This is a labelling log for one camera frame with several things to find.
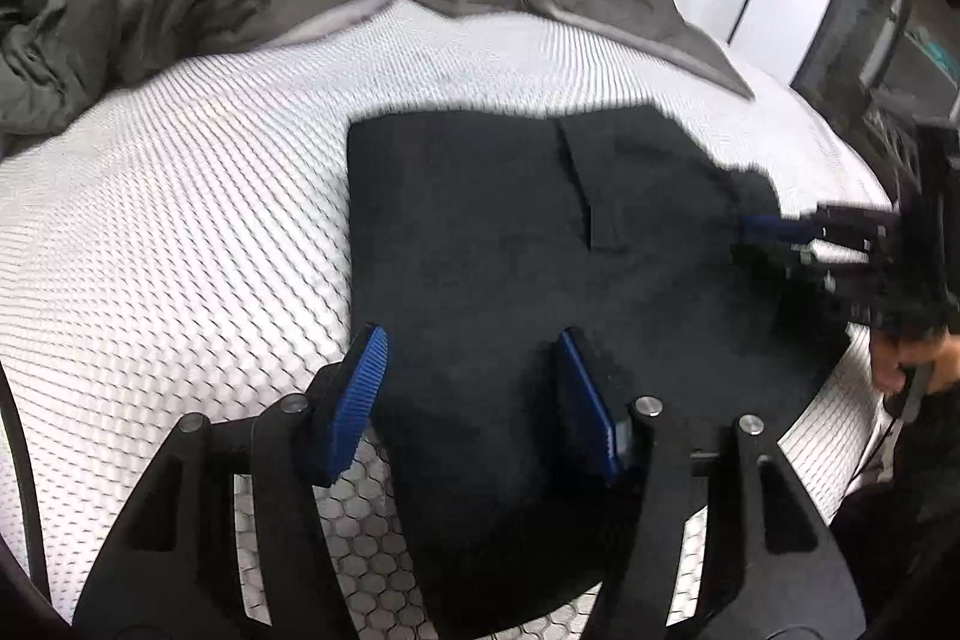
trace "person's arm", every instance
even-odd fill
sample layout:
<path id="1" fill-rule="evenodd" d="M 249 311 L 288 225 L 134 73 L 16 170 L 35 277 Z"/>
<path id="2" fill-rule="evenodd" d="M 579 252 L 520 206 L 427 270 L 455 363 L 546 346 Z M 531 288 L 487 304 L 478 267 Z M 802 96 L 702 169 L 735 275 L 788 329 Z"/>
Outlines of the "person's arm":
<path id="1" fill-rule="evenodd" d="M 870 333 L 870 369 L 874 386 L 884 394 L 904 388 L 902 367 L 934 362 L 928 393 L 937 393 L 960 381 L 960 336 L 943 335 L 925 342 L 909 342 L 881 332 Z"/>

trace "bed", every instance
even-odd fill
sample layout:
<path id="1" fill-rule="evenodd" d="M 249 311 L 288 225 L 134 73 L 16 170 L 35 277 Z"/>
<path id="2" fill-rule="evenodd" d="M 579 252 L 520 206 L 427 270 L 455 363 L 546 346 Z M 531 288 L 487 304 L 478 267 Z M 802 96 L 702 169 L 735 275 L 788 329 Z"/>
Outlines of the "bed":
<path id="1" fill-rule="evenodd" d="M 16 145 L 0 163 L 0 360 L 31 449 L 56 609 L 72 615 L 110 524 L 182 414 L 260 413 L 342 356 L 353 121 L 650 101 L 720 164 L 764 170 L 785 213 L 819 200 L 889 205 L 800 97 L 728 57 L 755 101 L 553 20 L 450 19 L 395 0 L 325 38 L 178 63 L 111 92 L 61 135 Z M 866 335 L 851 337 L 781 440 L 827 519 L 877 423 Z M 0 533 L 25 563 L 4 446 Z M 361 638 L 435 637 L 374 432 L 317 498 Z M 243 477 L 235 511 L 244 600 L 268 620 Z M 672 621 L 694 608 L 703 539 L 704 511 L 686 527 Z M 498 637 L 576 636 L 593 594 Z"/>

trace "metal screw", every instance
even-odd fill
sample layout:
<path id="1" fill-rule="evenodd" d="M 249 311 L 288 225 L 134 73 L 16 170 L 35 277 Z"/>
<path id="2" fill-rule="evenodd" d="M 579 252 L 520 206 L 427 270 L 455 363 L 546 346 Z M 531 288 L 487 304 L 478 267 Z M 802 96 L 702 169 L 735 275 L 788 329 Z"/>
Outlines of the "metal screw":
<path id="1" fill-rule="evenodd" d="M 302 413 L 309 404 L 304 394 L 291 393 L 280 400 L 280 410 L 285 413 Z"/>
<path id="2" fill-rule="evenodd" d="M 176 426 L 178 426 L 181 432 L 190 434 L 190 432 L 196 432 L 197 429 L 200 429 L 205 422 L 206 416 L 203 413 L 186 413 Z"/>
<path id="3" fill-rule="evenodd" d="M 763 419 L 757 415 L 741 415 L 740 429 L 750 434 L 751 437 L 756 437 L 757 434 L 763 432 Z"/>
<path id="4" fill-rule="evenodd" d="M 664 403 L 656 396 L 641 396 L 634 402 L 634 410 L 648 418 L 656 418 L 664 411 Z"/>

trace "honeycomb pattern fabric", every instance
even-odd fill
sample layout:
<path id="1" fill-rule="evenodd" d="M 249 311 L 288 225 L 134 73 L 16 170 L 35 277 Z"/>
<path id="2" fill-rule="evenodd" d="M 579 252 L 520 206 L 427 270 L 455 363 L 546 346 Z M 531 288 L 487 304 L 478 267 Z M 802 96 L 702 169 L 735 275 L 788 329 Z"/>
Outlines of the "honeycomb pattern fabric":
<path id="1" fill-rule="evenodd" d="M 398 0 L 320 41 L 185 61 L 108 95 L 59 137 L 21 145 L 0 165 L 0 360 L 31 448 L 56 609 L 72 615 L 110 524 L 182 414 L 260 413 L 343 354 L 352 121 L 651 101 L 721 165 L 765 170 L 786 212 L 823 199 L 886 203 L 803 101 L 733 61 L 756 102 L 560 23 L 450 20 Z M 858 335 L 784 437 L 827 517 L 874 429 L 866 377 Z M 0 533 L 25 561 L 14 485 L 0 446 Z M 244 594 L 266 619 L 248 487 L 238 479 Z M 435 632 L 391 493 L 386 454 L 368 437 L 318 493 L 320 516 L 363 640 L 427 640 Z M 674 620 L 695 603 L 703 530 L 700 513 Z M 503 637 L 575 635 L 591 603 L 585 595 Z"/>

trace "black cable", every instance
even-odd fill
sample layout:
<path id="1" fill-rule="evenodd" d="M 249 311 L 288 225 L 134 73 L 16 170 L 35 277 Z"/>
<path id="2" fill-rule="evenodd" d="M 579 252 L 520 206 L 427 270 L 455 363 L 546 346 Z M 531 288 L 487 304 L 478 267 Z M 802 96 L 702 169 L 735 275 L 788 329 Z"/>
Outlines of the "black cable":
<path id="1" fill-rule="evenodd" d="M 874 446 L 874 450 L 870 451 L 869 458 L 867 458 L 867 461 L 863 462 L 863 466 L 856 471 L 856 475 L 851 477 L 850 482 L 853 482 L 860 477 L 863 474 L 863 471 L 871 465 L 872 461 L 877 457 L 877 453 L 880 453 L 880 448 L 883 447 L 883 443 L 887 441 L 887 437 L 890 437 L 890 432 L 894 431 L 894 424 L 896 424 L 896 418 L 892 418 L 890 423 L 887 424 L 887 431 L 883 433 L 883 437 L 880 437 L 880 440 Z"/>
<path id="2" fill-rule="evenodd" d="M 30 451 L 27 448 L 27 437 L 23 434 L 23 425 L 20 423 L 20 413 L 16 410 L 16 401 L 13 400 L 13 391 L 3 365 L 0 365 L 0 418 L 7 431 L 7 442 L 13 457 L 13 473 L 16 474 L 16 485 L 20 492 L 20 512 L 23 514 L 23 536 L 27 543 L 30 580 L 49 602 L 50 581 L 47 579 L 47 557 L 43 551 L 43 528 L 40 525 L 34 468 L 30 463 Z"/>

